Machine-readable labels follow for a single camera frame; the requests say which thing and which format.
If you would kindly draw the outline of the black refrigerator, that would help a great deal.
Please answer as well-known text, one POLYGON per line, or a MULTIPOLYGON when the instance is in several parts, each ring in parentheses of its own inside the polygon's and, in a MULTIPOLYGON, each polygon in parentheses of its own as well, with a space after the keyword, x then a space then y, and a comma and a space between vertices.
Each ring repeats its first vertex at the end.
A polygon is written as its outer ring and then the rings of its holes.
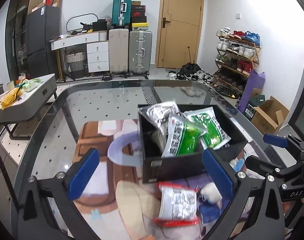
POLYGON ((56 53, 51 40, 60 35, 60 8, 44 5, 27 15, 25 26, 29 74, 32 78, 48 74, 59 77, 56 53))

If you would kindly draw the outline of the wooden door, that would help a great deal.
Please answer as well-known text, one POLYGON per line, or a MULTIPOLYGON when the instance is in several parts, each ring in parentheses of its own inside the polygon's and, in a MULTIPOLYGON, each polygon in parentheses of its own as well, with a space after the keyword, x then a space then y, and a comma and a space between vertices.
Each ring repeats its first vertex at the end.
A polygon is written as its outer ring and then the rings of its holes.
POLYGON ((203 14, 204 0, 160 0, 157 67, 174 69, 196 62, 203 14))

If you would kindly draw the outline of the teal suitcase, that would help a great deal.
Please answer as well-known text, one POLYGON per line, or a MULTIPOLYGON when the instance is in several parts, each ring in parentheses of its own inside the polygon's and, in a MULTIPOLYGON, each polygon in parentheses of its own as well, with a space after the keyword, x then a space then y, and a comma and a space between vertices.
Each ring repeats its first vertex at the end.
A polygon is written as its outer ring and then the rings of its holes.
POLYGON ((113 0, 112 26, 117 28, 129 28, 131 19, 132 0, 113 0))

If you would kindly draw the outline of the stacked shoe boxes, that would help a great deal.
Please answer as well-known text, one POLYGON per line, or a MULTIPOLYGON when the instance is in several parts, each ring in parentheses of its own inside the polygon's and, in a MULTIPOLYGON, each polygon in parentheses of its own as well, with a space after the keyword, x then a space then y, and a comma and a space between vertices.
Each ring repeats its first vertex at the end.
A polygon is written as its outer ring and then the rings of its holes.
POLYGON ((131 18, 132 30, 148 30, 149 24, 146 16, 146 6, 141 1, 131 2, 131 18))

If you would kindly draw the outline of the woven laundry basket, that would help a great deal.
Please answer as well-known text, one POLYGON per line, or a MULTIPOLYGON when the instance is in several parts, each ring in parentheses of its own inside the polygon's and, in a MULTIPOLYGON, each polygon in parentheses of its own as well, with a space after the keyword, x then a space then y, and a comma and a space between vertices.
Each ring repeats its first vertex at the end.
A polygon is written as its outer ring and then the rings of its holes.
POLYGON ((72 79, 79 79, 87 75, 87 54, 83 51, 72 50, 67 56, 67 70, 72 79))

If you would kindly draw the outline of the black trash bin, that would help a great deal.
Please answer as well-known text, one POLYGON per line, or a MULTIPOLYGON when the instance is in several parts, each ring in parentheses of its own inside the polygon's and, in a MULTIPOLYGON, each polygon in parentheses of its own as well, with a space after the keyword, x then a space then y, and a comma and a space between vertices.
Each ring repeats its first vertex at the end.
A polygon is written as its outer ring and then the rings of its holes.
POLYGON ((224 85, 218 85, 215 88, 215 91, 217 93, 219 93, 221 96, 225 96, 231 99, 240 99, 240 94, 238 91, 236 91, 235 89, 231 88, 231 87, 227 87, 224 85))

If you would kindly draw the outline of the purple bag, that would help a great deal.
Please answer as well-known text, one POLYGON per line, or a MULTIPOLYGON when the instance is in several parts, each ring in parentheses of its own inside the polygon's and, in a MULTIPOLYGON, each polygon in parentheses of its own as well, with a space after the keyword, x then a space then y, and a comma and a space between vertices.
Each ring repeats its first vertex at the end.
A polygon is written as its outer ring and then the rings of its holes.
POLYGON ((262 92, 264 83, 266 81, 265 72, 258 73, 256 70, 252 70, 248 77, 247 84, 241 96, 238 104, 238 110, 243 113, 248 105, 250 98, 256 92, 262 92))

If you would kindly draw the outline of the green white medicine packet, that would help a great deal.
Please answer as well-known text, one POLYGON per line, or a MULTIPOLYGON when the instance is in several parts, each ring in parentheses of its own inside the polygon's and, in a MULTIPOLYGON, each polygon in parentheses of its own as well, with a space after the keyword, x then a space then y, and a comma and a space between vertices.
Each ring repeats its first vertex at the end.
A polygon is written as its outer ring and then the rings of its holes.
POLYGON ((231 140, 231 137, 222 129, 213 107, 186 111, 184 115, 189 121, 206 129, 206 133, 202 136, 202 139, 207 148, 217 150, 231 140))

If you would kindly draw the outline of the grey coffee table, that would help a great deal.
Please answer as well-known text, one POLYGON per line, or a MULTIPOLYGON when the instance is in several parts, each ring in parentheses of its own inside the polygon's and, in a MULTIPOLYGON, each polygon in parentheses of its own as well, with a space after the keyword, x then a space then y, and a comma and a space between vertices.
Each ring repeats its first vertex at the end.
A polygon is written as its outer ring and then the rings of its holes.
POLYGON ((14 128, 23 122, 29 122, 40 113, 48 100, 56 97, 56 78, 54 74, 40 77, 40 84, 30 92, 23 92, 21 99, 14 102, 6 109, 0 107, 0 124, 2 124, 12 140, 30 140, 29 136, 15 136, 14 128))

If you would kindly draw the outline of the grey adidas bag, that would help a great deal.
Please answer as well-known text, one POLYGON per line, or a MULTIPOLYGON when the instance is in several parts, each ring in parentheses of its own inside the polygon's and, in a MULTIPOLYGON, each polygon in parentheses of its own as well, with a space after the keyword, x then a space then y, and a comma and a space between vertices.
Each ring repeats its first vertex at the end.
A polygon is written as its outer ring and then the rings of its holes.
POLYGON ((155 127, 155 131, 149 132, 152 141, 163 152, 168 138, 168 120, 171 114, 181 116, 181 111, 175 101, 166 101, 150 106, 138 108, 140 113, 149 123, 155 127))

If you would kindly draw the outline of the white drawer desk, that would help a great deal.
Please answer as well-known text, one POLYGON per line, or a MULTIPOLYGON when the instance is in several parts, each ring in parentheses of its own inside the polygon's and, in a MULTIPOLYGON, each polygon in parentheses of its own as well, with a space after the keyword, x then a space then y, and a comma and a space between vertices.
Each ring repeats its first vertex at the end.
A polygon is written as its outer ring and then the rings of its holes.
POLYGON ((108 31, 94 31, 77 35, 62 35, 51 40, 51 49, 56 53, 59 81, 70 78, 67 70, 66 56, 72 51, 83 51, 87 54, 87 75, 108 72, 109 68, 109 42, 108 31))

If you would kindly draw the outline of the white plush keychain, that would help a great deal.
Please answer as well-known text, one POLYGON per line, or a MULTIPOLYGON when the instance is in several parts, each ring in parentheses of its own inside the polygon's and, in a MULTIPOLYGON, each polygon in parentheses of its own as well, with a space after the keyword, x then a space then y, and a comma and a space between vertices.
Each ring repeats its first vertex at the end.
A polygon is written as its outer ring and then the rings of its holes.
POLYGON ((210 204, 217 204, 218 202, 220 202, 222 200, 222 196, 214 182, 210 182, 210 183, 206 184, 200 190, 200 194, 202 196, 205 196, 206 200, 210 204))

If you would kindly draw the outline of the anime desk mat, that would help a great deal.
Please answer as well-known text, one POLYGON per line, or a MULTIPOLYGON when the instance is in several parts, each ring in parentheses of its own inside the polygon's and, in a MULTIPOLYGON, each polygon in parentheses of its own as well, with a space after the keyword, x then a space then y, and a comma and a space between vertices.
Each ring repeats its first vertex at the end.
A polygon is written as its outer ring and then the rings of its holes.
MULTIPOLYGON (((161 191, 155 183, 143 183, 143 158, 135 119, 85 123, 73 160, 79 161, 89 148, 98 150, 99 165, 74 204, 101 239, 201 239, 227 207, 224 199, 217 204, 198 202, 198 224, 182 227, 155 224, 161 191)), ((193 189, 202 189, 210 182, 205 173, 177 181, 193 189)))

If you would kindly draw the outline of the yellow bag on table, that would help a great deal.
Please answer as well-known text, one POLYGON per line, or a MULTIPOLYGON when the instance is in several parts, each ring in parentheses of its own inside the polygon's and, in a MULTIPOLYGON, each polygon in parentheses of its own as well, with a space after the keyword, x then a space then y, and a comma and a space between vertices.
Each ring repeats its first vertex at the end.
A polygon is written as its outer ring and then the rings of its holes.
POLYGON ((11 106, 14 102, 16 102, 21 97, 22 91, 20 87, 15 87, 11 91, 9 91, 5 96, 3 96, 0 100, 0 109, 4 110, 11 106))

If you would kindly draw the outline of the black storage box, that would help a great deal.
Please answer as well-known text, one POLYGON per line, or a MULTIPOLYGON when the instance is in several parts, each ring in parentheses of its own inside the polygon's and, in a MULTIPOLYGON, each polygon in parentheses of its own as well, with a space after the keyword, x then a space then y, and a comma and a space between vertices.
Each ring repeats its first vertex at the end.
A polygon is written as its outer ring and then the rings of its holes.
POLYGON ((140 105, 138 127, 145 184, 202 174, 205 149, 229 162, 248 142, 217 105, 140 105))

